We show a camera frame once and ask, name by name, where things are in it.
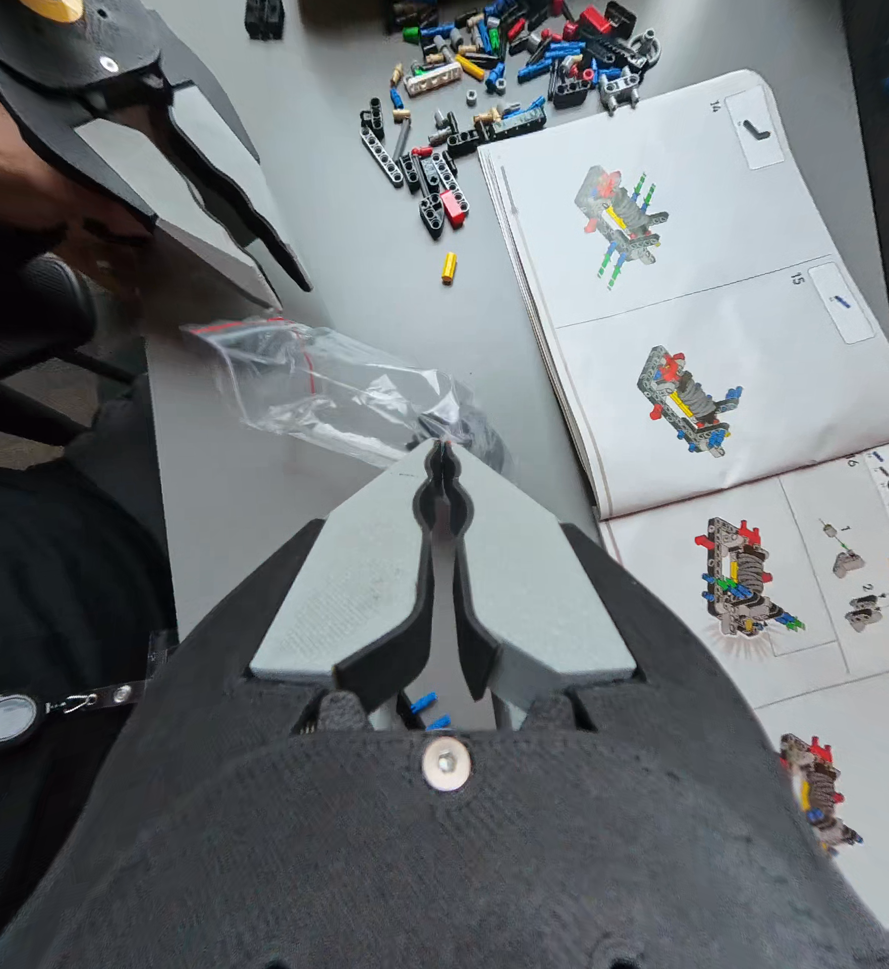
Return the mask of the lego engine frame assembly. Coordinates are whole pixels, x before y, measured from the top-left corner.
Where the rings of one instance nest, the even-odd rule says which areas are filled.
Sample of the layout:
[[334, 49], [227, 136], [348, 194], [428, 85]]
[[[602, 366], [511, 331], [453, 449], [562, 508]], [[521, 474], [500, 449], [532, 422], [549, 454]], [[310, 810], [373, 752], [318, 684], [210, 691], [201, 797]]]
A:
[[430, 692], [413, 701], [403, 692], [396, 701], [396, 713], [404, 727], [409, 731], [440, 732], [452, 727], [451, 716], [436, 713], [438, 694]]

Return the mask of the person's torso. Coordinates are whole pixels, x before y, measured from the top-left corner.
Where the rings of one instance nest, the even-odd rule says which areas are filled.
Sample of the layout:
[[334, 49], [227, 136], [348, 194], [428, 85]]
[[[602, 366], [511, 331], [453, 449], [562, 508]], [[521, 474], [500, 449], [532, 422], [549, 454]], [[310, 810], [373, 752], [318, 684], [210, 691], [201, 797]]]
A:
[[[146, 672], [175, 627], [148, 378], [62, 457], [0, 467], [0, 696], [39, 704]], [[0, 934], [87, 801], [131, 709], [44, 717], [0, 751]]]

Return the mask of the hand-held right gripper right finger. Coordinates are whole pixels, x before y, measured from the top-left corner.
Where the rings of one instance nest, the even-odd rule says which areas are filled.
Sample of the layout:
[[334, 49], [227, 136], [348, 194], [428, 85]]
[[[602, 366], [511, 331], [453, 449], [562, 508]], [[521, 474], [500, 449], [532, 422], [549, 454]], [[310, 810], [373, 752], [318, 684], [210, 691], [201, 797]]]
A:
[[632, 653], [558, 518], [467, 449], [444, 448], [455, 629], [472, 697], [530, 705], [629, 679]]

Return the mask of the small black lego piece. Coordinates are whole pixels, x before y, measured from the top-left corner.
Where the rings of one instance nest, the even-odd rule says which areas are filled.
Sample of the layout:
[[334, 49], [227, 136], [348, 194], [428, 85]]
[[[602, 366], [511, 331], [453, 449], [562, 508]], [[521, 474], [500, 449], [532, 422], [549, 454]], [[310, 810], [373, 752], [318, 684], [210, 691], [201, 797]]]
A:
[[250, 40], [259, 42], [281, 41], [284, 34], [286, 12], [283, 1], [246, 1], [244, 27]]

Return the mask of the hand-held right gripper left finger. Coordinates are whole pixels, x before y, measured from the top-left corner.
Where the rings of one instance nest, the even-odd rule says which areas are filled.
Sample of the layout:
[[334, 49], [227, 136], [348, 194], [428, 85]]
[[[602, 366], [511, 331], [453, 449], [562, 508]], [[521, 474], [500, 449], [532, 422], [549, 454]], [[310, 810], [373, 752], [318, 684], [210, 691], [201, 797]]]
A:
[[441, 443], [427, 441], [322, 524], [249, 670], [354, 694], [367, 713], [423, 671]]

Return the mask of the person's left hand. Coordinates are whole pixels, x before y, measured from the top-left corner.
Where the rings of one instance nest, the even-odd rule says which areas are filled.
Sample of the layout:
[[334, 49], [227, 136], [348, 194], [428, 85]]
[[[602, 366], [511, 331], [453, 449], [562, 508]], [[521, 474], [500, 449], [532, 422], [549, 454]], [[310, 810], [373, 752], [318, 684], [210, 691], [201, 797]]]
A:
[[32, 233], [63, 230], [58, 254], [80, 268], [121, 260], [151, 234], [122, 206], [76, 184], [22, 139], [0, 103], [0, 223]]

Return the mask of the pile of loose lego pieces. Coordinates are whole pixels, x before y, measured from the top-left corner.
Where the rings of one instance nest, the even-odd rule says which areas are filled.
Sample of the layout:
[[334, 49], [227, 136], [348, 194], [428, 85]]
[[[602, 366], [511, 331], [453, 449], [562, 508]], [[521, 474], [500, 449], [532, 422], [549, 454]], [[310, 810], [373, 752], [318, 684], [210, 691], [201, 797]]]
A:
[[470, 204], [458, 160], [493, 142], [542, 130], [548, 110], [596, 97], [609, 114], [637, 106], [661, 44], [636, 29], [622, 2], [480, 2], [449, 16], [441, 2], [380, 2], [382, 25], [414, 47], [388, 91], [360, 114], [361, 140], [395, 188], [417, 200], [438, 240], [460, 229]]

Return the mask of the white instruction booklet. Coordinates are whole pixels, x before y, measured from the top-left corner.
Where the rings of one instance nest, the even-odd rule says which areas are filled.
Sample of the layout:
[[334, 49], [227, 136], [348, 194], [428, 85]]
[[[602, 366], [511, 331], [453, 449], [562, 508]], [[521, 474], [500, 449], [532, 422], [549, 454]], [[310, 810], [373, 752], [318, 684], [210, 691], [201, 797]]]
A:
[[889, 927], [889, 339], [739, 71], [479, 148], [603, 543]]

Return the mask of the black badge reel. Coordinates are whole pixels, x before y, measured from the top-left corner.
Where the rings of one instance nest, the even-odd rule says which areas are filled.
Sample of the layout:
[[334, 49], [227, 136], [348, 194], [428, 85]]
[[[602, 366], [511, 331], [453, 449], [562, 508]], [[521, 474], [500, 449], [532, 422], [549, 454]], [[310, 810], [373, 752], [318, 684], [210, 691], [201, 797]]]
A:
[[179, 638], [175, 629], [168, 629], [150, 636], [146, 655], [145, 673], [140, 679], [81, 690], [57, 701], [45, 702], [42, 711], [46, 716], [64, 715], [84, 710], [120, 709], [138, 704], [146, 689], [163, 666], [179, 648]]
[[0, 695], [0, 751], [26, 742], [45, 716], [45, 705], [33, 696]]

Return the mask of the clear zip plastic bag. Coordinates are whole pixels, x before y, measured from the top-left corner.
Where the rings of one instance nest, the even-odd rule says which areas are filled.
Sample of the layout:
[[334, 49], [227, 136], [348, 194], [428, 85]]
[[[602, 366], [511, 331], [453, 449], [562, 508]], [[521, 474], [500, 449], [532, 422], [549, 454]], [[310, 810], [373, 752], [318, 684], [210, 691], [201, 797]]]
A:
[[448, 372], [411, 366], [330, 328], [254, 317], [184, 325], [181, 333], [209, 359], [245, 426], [374, 467], [410, 453], [404, 445], [419, 413], [445, 401], [479, 408]]

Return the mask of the black office chair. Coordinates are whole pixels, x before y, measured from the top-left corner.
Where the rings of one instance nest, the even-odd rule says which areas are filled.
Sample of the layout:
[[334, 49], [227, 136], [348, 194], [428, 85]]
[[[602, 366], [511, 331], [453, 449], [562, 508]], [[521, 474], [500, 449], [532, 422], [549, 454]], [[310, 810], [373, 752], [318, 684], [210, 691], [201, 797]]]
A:
[[114, 384], [121, 393], [103, 404], [117, 407], [116, 415], [150, 416], [143, 374], [80, 351], [95, 337], [97, 322], [87, 285], [62, 260], [44, 254], [17, 267], [0, 265], [0, 433], [65, 447], [94, 429], [7, 384], [52, 359]]

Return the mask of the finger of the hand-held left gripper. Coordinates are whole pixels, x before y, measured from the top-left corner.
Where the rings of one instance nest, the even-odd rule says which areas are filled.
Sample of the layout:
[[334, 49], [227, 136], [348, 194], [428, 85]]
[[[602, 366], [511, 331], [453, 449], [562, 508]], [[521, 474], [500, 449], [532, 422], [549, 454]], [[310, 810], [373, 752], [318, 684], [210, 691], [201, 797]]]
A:
[[[280, 212], [256, 158], [220, 115], [175, 115], [177, 134], [230, 187], [241, 191], [244, 212], [264, 221], [270, 240], [279, 240]], [[112, 171], [136, 191], [157, 216], [161, 235], [201, 260], [212, 273], [253, 302], [277, 308], [279, 300], [261, 266], [229, 229], [210, 214], [200, 191], [143, 133], [107, 119], [93, 120], [76, 133]]]
[[267, 254], [303, 292], [313, 291], [289, 240], [277, 200], [257, 157], [233, 131], [217, 109], [195, 86], [173, 93], [168, 109], [171, 145], [203, 191], [217, 203], [217, 215], [230, 217], [225, 226], [234, 239], [259, 240]]

